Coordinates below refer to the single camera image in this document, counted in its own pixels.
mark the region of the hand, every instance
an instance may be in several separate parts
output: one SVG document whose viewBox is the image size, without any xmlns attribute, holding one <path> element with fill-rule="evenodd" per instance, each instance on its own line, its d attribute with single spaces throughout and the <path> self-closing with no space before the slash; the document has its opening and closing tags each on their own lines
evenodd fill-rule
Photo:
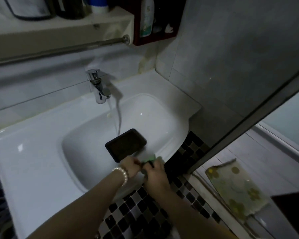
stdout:
<svg viewBox="0 0 299 239">
<path fill-rule="evenodd" d="M 147 172 L 147 180 L 145 180 L 145 189 L 147 193 L 158 203 L 167 192 L 171 192 L 171 187 L 164 170 L 164 165 L 159 161 L 154 161 L 154 168 L 146 163 L 143 169 Z"/>
<path fill-rule="evenodd" d="M 133 178 L 141 170 L 141 163 L 136 157 L 126 156 L 121 161 L 120 167 L 126 171 L 128 178 Z"/>
</svg>

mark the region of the white bottle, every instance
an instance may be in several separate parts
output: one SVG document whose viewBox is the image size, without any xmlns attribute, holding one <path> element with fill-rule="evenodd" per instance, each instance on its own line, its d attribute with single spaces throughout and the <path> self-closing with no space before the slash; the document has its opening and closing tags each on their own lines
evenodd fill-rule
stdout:
<svg viewBox="0 0 299 239">
<path fill-rule="evenodd" d="M 154 22 L 154 0 L 142 0 L 140 37 L 146 37 L 152 33 Z"/>
</svg>

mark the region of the metal towel rail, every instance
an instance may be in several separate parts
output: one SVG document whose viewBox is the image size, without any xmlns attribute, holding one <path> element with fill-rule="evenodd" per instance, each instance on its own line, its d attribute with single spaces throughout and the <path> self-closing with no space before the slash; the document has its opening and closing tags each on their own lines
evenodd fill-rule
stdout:
<svg viewBox="0 0 299 239">
<path fill-rule="evenodd" d="M 93 43 L 87 43 L 87 44 L 80 44 L 75 45 L 71 47 L 64 47 L 59 49 L 53 49 L 53 50 L 47 50 L 35 54 L 27 54 L 27 55 L 20 55 L 20 56 L 14 56 L 6 59 L 0 60 L 0 65 L 4 64 L 10 64 L 20 61 L 26 61 L 26 60 L 32 60 L 32 59 L 38 59 L 43 57 L 51 57 L 61 54 L 67 54 L 72 52 L 80 52 L 80 51 L 86 51 L 90 49 L 95 49 L 103 46 L 109 46 L 114 44 L 130 44 L 131 40 L 130 37 L 126 34 L 121 38 L 115 38 L 110 40 L 102 40 L 102 41 L 96 41 Z"/>
</svg>

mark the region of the faucet handle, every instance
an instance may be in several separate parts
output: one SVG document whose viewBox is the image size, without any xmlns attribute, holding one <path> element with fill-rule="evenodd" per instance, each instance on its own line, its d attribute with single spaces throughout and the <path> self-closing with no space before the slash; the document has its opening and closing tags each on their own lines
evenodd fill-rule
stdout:
<svg viewBox="0 0 299 239">
<path fill-rule="evenodd" d="M 89 75 L 89 79 L 91 81 L 95 80 L 96 82 L 100 82 L 101 78 L 99 77 L 99 72 L 100 72 L 99 69 L 89 69 L 87 71 L 87 74 Z"/>
</svg>

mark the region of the floral towel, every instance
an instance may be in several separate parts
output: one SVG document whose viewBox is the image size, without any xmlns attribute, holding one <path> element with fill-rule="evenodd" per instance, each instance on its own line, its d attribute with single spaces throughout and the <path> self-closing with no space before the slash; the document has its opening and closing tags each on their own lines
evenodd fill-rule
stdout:
<svg viewBox="0 0 299 239">
<path fill-rule="evenodd" d="M 251 180 L 236 159 L 206 170 L 206 175 L 241 222 L 256 213 L 267 203 L 267 196 Z"/>
</svg>

